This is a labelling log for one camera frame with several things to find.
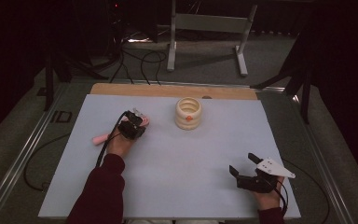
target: gray carpet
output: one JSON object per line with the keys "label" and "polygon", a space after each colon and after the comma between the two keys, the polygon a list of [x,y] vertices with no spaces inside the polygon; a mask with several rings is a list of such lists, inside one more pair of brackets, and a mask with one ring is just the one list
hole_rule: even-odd
{"label": "gray carpet", "polygon": [[[171,73],[166,71],[166,61],[159,68],[158,80],[162,84],[167,82],[246,86],[256,84],[278,73],[295,41],[292,37],[281,35],[251,35],[245,47],[245,60],[249,76],[241,77],[233,55],[233,47],[239,44],[238,36],[231,35],[223,40],[190,41],[188,38],[179,40],[175,71]],[[142,59],[149,49],[167,53],[167,43],[166,39],[161,38],[157,44],[137,43],[124,47],[127,52]],[[142,76],[141,60],[135,59],[129,54],[124,55],[124,64],[128,68],[130,77],[145,82]],[[158,56],[151,54],[146,59],[156,61]],[[118,67],[119,64],[116,63],[101,71],[100,74],[111,77]],[[145,75],[154,84],[156,84],[155,72],[157,70],[157,63],[144,64]],[[129,82],[125,71],[122,67],[113,82]],[[36,148],[71,132],[85,94],[90,91],[95,82],[98,80],[76,73],[73,81],[64,85],[67,90],[58,99],[54,110],[72,112],[71,121],[69,123],[51,122],[44,130]],[[286,82],[287,80],[283,80],[274,86],[284,87]],[[0,125],[0,182],[43,114],[44,98],[35,96],[41,86],[43,86],[43,71],[36,77],[34,88],[21,99],[16,108]],[[328,161],[329,170],[351,213],[353,223],[358,223],[358,167],[337,126],[325,109],[317,89],[312,88],[311,92],[309,126],[305,126],[298,118],[298,108],[285,95],[263,91],[259,92],[257,96],[266,109],[268,122],[282,157],[305,170],[323,186],[323,191],[325,191],[321,172],[311,153],[314,148],[305,130],[308,128],[312,131],[319,149],[325,160]],[[66,140],[67,138],[63,138],[48,144],[35,154],[28,167],[30,182],[41,187],[43,182],[51,180]],[[307,175],[297,170],[291,163],[286,162],[285,166],[297,173],[297,178],[291,181],[291,184],[302,215],[302,218],[287,220],[287,223],[322,223],[327,213],[327,202],[322,191]],[[0,211],[0,223],[63,223],[63,220],[37,217],[44,197],[44,192],[28,188],[20,176]],[[330,209],[325,223],[340,223],[331,203]],[[231,222],[257,223],[257,220]]]}

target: pink object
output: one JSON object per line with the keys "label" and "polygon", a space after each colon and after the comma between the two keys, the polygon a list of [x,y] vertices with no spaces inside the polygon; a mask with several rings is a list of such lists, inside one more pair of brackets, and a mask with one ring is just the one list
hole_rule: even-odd
{"label": "pink object", "polygon": [[101,136],[93,137],[93,138],[92,138],[92,143],[93,143],[95,146],[98,146],[98,145],[100,145],[102,142],[106,141],[108,136],[109,136],[109,133],[103,134],[103,135],[101,135]]}

